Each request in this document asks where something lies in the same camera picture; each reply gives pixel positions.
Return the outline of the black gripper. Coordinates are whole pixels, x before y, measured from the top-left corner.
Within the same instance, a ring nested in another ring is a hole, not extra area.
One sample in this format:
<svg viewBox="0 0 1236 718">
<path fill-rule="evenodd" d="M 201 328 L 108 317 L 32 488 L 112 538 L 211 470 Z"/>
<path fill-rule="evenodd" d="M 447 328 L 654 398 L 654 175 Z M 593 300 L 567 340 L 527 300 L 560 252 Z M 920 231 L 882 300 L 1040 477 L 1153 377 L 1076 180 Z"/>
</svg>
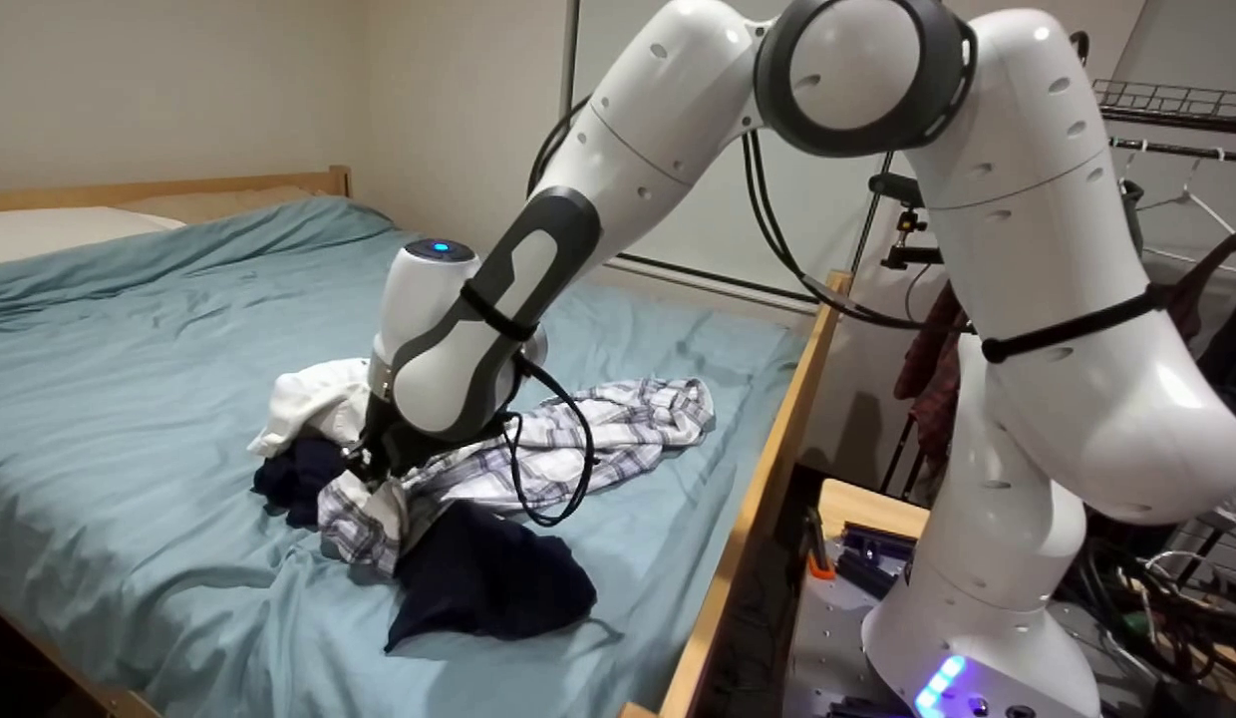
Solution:
<svg viewBox="0 0 1236 718">
<path fill-rule="evenodd" d="M 389 477 L 403 477 L 407 470 L 423 466 L 432 454 L 435 442 L 426 434 L 421 434 L 407 424 L 395 424 L 395 426 L 367 426 L 347 466 L 367 488 L 385 488 Z"/>
</svg>

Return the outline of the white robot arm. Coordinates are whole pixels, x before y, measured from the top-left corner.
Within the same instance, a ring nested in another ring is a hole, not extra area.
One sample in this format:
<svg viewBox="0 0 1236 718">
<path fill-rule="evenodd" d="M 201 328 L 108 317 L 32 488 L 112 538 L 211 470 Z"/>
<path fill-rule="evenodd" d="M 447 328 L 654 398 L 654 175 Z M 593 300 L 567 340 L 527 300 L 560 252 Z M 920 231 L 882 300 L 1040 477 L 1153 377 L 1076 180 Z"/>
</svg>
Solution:
<svg viewBox="0 0 1236 718">
<path fill-rule="evenodd" d="M 1166 525 L 1236 494 L 1236 413 L 1142 266 L 1092 83 L 1040 8 L 791 0 L 749 20 L 666 0 L 564 121 L 488 254 L 395 254 L 367 466 L 398 477 L 495 434 L 543 312 L 763 127 L 806 154 L 900 151 L 898 200 L 939 234 L 961 305 L 949 470 L 860 623 L 875 675 L 919 718 L 1102 718 L 1050 599 L 1092 511 Z"/>
</svg>

